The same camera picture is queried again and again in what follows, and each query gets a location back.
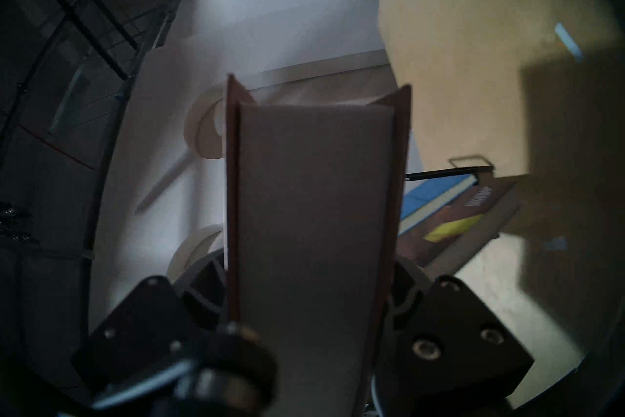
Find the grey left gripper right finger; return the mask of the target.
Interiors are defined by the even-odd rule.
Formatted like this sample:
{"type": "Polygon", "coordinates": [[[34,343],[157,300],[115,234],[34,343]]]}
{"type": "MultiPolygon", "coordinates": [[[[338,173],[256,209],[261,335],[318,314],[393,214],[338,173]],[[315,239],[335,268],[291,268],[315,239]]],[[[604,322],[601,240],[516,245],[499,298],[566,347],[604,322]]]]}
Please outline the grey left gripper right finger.
{"type": "Polygon", "coordinates": [[[460,279],[396,259],[376,357],[378,416],[512,416],[534,359],[460,279]]]}

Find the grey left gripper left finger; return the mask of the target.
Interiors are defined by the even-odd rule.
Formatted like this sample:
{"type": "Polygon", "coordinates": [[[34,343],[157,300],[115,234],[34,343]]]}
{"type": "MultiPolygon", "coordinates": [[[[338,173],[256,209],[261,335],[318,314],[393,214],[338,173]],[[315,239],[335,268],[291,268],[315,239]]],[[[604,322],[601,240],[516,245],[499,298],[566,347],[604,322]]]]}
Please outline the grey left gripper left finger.
{"type": "Polygon", "coordinates": [[[172,282],[144,278],[73,354],[91,392],[126,381],[226,321],[227,270],[221,247],[172,282]]]}

